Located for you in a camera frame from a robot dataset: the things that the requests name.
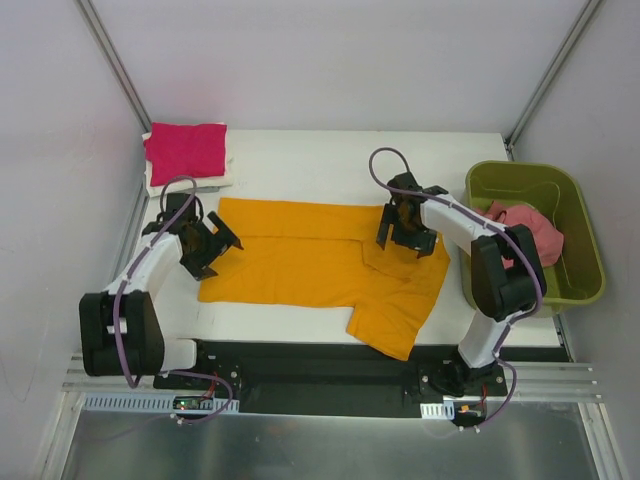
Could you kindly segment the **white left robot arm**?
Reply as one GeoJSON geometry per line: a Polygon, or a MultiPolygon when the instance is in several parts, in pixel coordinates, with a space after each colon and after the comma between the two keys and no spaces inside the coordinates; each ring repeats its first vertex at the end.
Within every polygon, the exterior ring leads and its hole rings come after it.
{"type": "Polygon", "coordinates": [[[142,230],[141,245],[121,274],[79,302],[86,374],[121,376],[136,387],[143,376],[176,370],[188,388],[204,387],[210,363],[198,356],[196,340],[171,338],[162,330],[154,300],[175,267],[202,282],[218,275],[214,261],[241,247],[216,212],[204,212],[196,194],[164,196],[161,211],[142,230]]]}

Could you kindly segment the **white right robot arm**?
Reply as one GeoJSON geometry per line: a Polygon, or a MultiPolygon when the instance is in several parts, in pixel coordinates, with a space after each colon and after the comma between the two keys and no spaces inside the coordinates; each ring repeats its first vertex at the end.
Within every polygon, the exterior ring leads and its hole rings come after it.
{"type": "Polygon", "coordinates": [[[450,360],[429,374],[429,385],[443,395],[473,394],[491,378],[513,324],[542,303],[546,283],[533,234],[481,216],[439,186],[422,188],[409,171],[383,187],[391,199],[378,229],[380,247],[392,241],[423,257],[442,234],[469,256],[476,312],[450,360]]]}

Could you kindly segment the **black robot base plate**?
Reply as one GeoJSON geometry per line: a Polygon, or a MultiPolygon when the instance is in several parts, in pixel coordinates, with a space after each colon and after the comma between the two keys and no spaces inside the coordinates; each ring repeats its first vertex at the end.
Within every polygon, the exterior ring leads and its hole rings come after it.
{"type": "Polygon", "coordinates": [[[452,345],[416,346],[408,360],[354,344],[200,341],[190,376],[157,376],[156,389],[204,392],[217,375],[219,398],[243,413],[417,418],[438,403],[434,390],[450,372],[452,345]]]}

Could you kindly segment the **orange t shirt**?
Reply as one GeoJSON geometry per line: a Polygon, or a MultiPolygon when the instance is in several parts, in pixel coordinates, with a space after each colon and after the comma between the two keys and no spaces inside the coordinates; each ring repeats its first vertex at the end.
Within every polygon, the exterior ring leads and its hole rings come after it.
{"type": "Polygon", "coordinates": [[[449,268],[443,244],[430,256],[379,247],[376,206],[223,198],[218,213],[243,247],[215,261],[199,301],[350,307],[349,335],[409,358],[449,268]]]}

